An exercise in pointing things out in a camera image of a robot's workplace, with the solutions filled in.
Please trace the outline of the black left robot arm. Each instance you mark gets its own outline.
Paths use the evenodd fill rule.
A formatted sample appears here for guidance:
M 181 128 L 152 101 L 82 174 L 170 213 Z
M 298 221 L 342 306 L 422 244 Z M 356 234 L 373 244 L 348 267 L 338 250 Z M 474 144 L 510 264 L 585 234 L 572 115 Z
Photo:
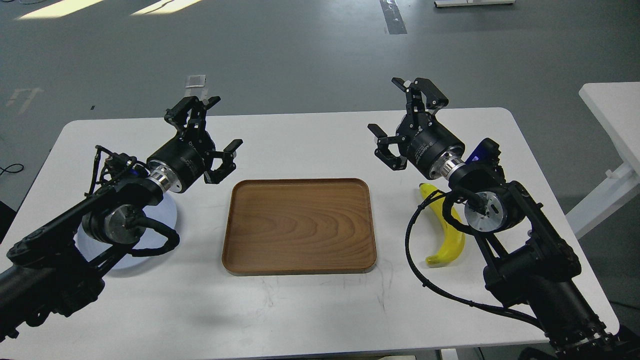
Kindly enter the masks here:
M 104 276 L 126 255 L 161 256 L 173 251 L 179 233 L 146 215 L 167 192 L 184 193 L 199 178 L 221 183 L 236 170 L 242 139 L 217 150 L 206 130 L 208 110 L 221 98 L 185 96 L 167 109 L 174 137 L 146 162 L 96 146 L 84 199 L 16 242 L 11 266 L 1 273 L 1 339 L 18 327 L 41 326 L 51 313 L 70 317 L 98 299 Z

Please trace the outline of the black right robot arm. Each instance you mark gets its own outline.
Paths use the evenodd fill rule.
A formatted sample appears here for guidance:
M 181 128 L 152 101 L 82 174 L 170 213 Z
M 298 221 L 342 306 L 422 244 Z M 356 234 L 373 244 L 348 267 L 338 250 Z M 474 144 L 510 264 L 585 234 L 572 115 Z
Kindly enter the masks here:
M 404 250 L 410 269 L 439 296 L 484 312 L 533 325 L 544 332 L 558 360 L 637 360 L 639 336 L 616 335 L 592 310 L 573 282 L 582 271 L 578 255 L 560 237 L 523 184 L 507 181 L 499 144 L 484 138 L 467 160 L 466 146 L 437 120 L 448 98 L 425 78 L 391 82 L 406 96 L 406 114 L 389 136 L 370 123 L 375 155 L 394 171 L 413 164 L 428 180 L 445 178 L 449 191 L 436 190 L 418 205 L 407 224 Z M 499 306 L 466 300 L 428 280 L 410 254 L 410 233 L 419 214 L 437 199 L 446 224 L 474 237 L 486 262 L 485 287 Z

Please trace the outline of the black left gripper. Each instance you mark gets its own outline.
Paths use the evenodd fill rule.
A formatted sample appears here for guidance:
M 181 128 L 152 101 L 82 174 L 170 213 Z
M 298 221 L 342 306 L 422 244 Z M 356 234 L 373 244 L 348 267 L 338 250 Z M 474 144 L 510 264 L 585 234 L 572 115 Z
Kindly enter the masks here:
M 220 101 L 220 96 L 204 100 L 185 96 L 166 110 L 164 121 L 176 129 L 176 136 L 147 158 L 150 178 L 163 192 L 184 193 L 201 176 L 206 184 L 217 185 L 237 169 L 234 160 L 243 140 L 233 139 L 224 150 L 217 151 L 206 130 L 207 112 Z M 212 169 L 215 159 L 221 164 Z

